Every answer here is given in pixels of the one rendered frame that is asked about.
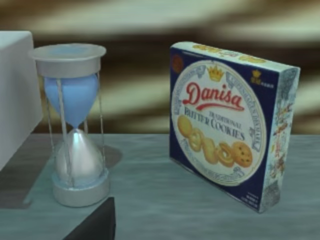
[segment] cookie box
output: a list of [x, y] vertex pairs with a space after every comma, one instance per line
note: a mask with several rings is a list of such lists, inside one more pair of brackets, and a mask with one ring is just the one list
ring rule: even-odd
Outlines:
[[170, 48], [170, 157], [259, 213], [280, 200], [300, 68]]

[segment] black object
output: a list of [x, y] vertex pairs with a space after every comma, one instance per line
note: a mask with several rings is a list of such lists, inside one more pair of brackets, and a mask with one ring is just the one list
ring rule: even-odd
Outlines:
[[63, 240], [114, 240], [115, 199], [109, 197]]

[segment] gray round base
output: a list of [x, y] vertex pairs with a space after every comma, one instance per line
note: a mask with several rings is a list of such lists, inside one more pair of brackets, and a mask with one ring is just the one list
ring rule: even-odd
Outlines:
[[61, 205], [67, 207], [86, 207], [93, 205], [109, 194], [110, 180], [106, 169], [104, 174], [88, 186], [70, 188], [61, 182], [57, 174], [52, 175], [53, 195]]

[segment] hourglass post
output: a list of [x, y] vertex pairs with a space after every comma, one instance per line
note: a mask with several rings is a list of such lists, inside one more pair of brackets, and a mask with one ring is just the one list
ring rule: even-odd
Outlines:
[[[45, 104], [54, 159], [53, 196], [67, 207], [95, 204], [109, 194], [110, 177], [105, 164], [104, 126], [99, 71], [106, 49], [93, 44], [58, 44], [33, 49], [43, 77]], [[88, 114], [97, 99], [102, 149], [88, 136]], [[63, 141], [54, 145], [49, 103], [60, 115]], [[67, 132], [67, 124], [73, 130]]]

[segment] table surface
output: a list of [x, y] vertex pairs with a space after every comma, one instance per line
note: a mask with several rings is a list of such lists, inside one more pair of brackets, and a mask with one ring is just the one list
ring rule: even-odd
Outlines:
[[[99, 141], [98, 135], [92, 135]], [[20, 158], [50, 155], [49, 136], [31, 135]], [[313, 240], [320, 234], [320, 137], [291, 137], [281, 201], [258, 214], [170, 161], [166, 134], [106, 135], [122, 153], [111, 172], [116, 240]], [[11, 166], [11, 174], [18, 164]], [[45, 164], [25, 209], [0, 209], [0, 239], [62, 239], [99, 204], [67, 208], [51, 193], [52, 160]]]

